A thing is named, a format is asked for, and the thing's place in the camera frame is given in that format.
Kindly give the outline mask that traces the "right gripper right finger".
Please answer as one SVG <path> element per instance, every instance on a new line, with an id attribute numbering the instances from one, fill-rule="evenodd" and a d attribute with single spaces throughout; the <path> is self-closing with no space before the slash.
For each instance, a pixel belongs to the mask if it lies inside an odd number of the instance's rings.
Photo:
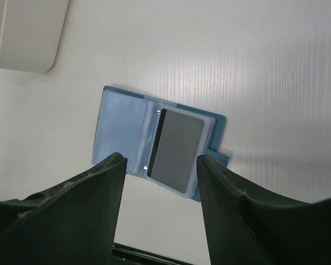
<path id="1" fill-rule="evenodd" d="M 196 166 L 212 264 L 331 264 L 331 198 L 279 195 L 207 155 Z"/>

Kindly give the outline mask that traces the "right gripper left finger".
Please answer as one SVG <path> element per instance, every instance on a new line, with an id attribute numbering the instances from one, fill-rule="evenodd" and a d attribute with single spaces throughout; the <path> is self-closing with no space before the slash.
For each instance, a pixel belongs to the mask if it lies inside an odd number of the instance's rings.
<path id="1" fill-rule="evenodd" d="M 0 202 L 0 264 L 110 264 L 126 166 L 115 152 L 58 185 Z"/>

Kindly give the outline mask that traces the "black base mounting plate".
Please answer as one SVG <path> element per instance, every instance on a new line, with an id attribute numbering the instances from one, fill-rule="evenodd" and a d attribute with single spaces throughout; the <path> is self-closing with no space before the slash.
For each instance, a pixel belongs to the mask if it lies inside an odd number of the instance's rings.
<path id="1" fill-rule="evenodd" d="M 119 243 L 113 244 L 111 264 L 191 265 L 191 263 L 139 250 Z"/>

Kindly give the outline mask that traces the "white oblong plastic tray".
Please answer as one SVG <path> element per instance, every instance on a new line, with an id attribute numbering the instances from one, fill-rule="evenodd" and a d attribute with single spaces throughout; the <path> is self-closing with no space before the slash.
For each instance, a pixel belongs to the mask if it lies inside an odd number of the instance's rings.
<path id="1" fill-rule="evenodd" d="M 56 58 L 68 1 L 0 1 L 0 69 L 45 73 Z"/>

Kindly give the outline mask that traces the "grey magnetic stripe card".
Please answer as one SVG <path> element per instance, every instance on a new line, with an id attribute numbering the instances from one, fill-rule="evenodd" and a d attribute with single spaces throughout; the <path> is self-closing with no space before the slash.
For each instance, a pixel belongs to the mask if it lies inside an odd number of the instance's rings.
<path id="1" fill-rule="evenodd" d="M 208 122 L 199 115 L 163 108 L 146 176 L 184 198 L 195 192 L 195 159 L 206 145 Z"/>

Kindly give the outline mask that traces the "blue card holder wallet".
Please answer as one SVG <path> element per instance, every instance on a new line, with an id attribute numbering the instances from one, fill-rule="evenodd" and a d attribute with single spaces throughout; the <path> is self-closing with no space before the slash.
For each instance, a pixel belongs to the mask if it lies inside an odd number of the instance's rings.
<path id="1" fill-rule="evenodd" d="M 205 118 L 208 122 L 206 145 L 198 156 L 208 155 L 223 165 L 228 164 L 229 157 L 218 151 L 226 127 L 225 116 L 111 86 L 105 86 L 103 89 L 92 163 L 97 164 L 111 153 L 118 152 L 128 160 L 126 167 L 128 174 L 154 182 L 146 176 L 146 173 L 160 112 L 163 108 L 175 109 Z M 200 201 L 196 174 L 197 158 L 195 159 L 195 192 L 190 199 Z"/>

